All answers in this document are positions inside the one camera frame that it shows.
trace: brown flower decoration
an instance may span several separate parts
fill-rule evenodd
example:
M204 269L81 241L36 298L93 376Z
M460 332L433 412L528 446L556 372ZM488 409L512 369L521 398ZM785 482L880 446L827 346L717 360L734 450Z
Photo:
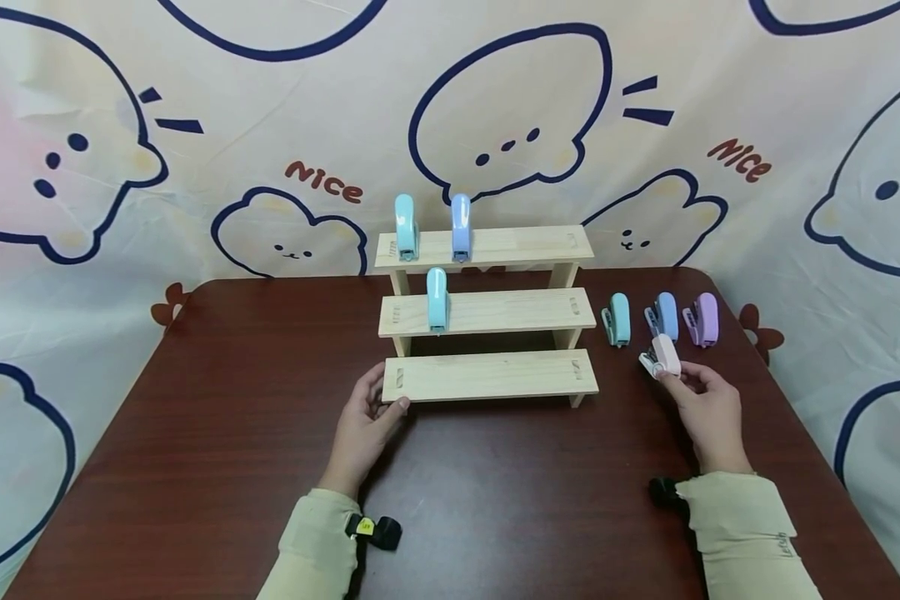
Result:
M756 342L753 346L756 352L760 353L760 358L770 367L770 350L783 346L785 340L782 333L777 329L770 327L760 327L760 309L756 304L745 304L740 309L740 324L742 328L752 331L756 336Z
M151 306L151 315L153 316L153 321L168 328L170 323L173 323L173 318L179 312L178 306L183 306L187 298L190 298L190 292L184 292L183 284L180 282L171 283L170 286L167 286L164 297L167 299L167 303L153 304Z

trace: hand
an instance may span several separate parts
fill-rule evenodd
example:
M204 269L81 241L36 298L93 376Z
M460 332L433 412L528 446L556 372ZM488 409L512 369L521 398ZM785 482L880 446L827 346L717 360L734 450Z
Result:
M363 479L387 441L398 430L400 418L407 414L410 400L401 397L389 406L380 403L384 386L384 362L363 374L353 386L347 405L337 422L337 436L326 472L318 488L357 499Z
M702 472L753 473L744 452L740 392L710 367L680 365L679 378L663 372L658 379L677 403Z

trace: wooden display shelf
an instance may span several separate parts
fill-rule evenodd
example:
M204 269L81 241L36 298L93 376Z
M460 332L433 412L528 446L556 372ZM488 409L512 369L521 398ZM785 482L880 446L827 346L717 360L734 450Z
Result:
M553 330L557 349L577 346L583 329L597 326L582 288L449 294L449 328L442 335ZM427 323L426 296L382 299L382 338L393 338L398 356L410 353L410 338L435 335Z
M491 267L552 264L551 288L573 285L581 260L593 258L593 248L582 226L506 227L473 229L470 260L451 259L451 232L420 232L417 260L401 261L396 252L396 233L381 233L375 269L391 274L393 292L410 293L407 271L432 267Z
M577 408L584 396L599 391L587 350L501 352L388 358L382 401L569 396Z

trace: brown table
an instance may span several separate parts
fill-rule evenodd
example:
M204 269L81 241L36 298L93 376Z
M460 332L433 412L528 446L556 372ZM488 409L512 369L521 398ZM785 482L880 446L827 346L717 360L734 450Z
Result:
M451 277L451 291L529 289L546 273ZM419 279L413 280L419 293ZM639 311L689 305L689 269L585 271L595 311L632 306L633 343L585 331L601 392L418 405L372 474L364 509L404 526L367 550L360 598L704 598L682 519L647 495L688 478L688 439L636 355ZM318 480L353 382L393 344L376 336L385 277L230 280L193 292L7 598L254 598L294 502ZM824 598L900 598L900 581L721 299L720 343L677 350L739 387L747 450L777 482ZM443 337L414 354L552 347L548 333Z

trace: yellow label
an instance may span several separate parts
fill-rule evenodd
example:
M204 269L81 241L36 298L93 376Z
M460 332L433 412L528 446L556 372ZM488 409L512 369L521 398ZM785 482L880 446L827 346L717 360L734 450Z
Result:
M374 525L372 520L364 517L360 519L360 523L357 524L357 534L361 536L372 536L373 527Z

